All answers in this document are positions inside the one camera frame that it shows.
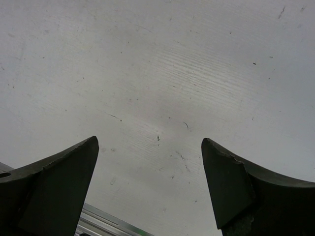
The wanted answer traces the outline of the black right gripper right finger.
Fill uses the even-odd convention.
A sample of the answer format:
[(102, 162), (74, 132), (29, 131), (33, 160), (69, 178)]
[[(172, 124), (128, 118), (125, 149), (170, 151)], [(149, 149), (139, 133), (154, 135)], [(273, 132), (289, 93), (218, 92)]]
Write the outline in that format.
[(216, 225), (224, 236), (312, 236), (315, 184), (288, 177), (209, 138), (201, 144)]

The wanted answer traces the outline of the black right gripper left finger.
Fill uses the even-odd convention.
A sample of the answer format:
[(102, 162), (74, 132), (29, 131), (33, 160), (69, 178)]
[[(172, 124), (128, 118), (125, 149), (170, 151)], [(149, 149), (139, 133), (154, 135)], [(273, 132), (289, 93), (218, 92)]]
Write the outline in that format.
[(1, 163), (0, 234), (75, 235), (98, 153), (92, 136), (17, 169)]

